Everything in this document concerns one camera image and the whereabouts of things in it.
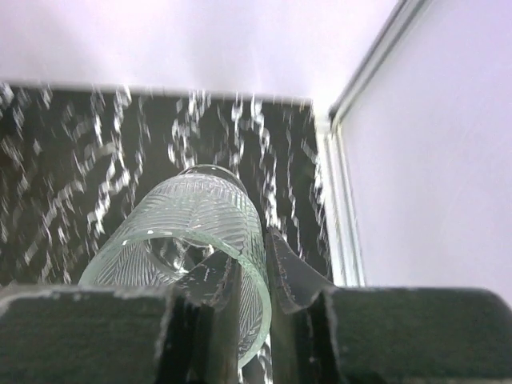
metal frame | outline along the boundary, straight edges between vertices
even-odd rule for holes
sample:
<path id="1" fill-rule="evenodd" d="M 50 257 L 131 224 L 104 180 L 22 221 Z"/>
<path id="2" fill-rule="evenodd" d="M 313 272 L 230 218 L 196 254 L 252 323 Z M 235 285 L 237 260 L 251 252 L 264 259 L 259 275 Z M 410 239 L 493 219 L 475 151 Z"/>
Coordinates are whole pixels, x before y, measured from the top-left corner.
<path id="1" fill-rule="evenodd" d="M 314 108 L 331 267 L 337 286 L 365 285 L 342 122 L 413 21 L 431 3 L 432 0 L 399 1 L 338 100 L 329 110 Z"/>

drinking glass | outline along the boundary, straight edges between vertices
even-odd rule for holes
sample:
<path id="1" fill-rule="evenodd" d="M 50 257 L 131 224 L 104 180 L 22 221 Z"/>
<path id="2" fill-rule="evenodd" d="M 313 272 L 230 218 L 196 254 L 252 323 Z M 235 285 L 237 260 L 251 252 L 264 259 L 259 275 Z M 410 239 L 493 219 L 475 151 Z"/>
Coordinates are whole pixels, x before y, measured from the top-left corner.
<path id="1" fill-rule="evenodd" d="M 216 250 L 242 267 L 238 366 L 268 335 L 271 309 L 258 212 L 240 180 L 194 166 L 158 184 L 84 271 L 80 285 L 169 285 Z"/>

white panel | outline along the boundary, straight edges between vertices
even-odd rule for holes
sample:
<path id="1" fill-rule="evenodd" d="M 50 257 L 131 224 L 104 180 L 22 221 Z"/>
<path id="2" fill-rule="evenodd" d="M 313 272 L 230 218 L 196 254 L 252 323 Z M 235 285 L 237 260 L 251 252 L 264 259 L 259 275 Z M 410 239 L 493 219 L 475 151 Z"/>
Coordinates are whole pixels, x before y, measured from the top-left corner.
<path id="1" fill-rule="evenodd" d="M 512 2 L 433 1 L 343 122 L 367 282 L 512 302 Z"/>
<path id="2" fill-rule="evenodd" d="M 0 0 L 0 78 L 332 103 L 396 0 Z"/>

black marble countertop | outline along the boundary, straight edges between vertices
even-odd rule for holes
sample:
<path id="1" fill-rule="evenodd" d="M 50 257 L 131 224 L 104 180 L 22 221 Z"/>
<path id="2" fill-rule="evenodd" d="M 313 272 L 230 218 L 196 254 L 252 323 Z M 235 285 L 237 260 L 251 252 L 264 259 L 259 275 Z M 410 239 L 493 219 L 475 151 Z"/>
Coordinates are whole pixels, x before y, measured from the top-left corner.
<path id="1" fill-rule="evenodd" d="M 0 286 L 76 283 L 147 192 L 201 163 L 239 176 L 263 227 L 330 279 L 306 103 L 0 83 L 0 135 Z"/>

white wall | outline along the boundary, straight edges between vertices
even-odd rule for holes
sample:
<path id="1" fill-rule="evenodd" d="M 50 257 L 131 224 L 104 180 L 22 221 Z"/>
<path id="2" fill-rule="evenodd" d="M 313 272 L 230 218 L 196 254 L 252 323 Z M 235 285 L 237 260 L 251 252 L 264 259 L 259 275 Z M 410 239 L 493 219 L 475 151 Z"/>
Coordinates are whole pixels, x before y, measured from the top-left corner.
<path id="1" fill-rule="evenodd" d="M 434 0 L 346 117 L 367 281 L 512 303 L 512 2 Z"/>
<path id="2" fill-rule="evenodd" d="M 315 98 L 397 0 L 0 0 L 0 80 Z"/>

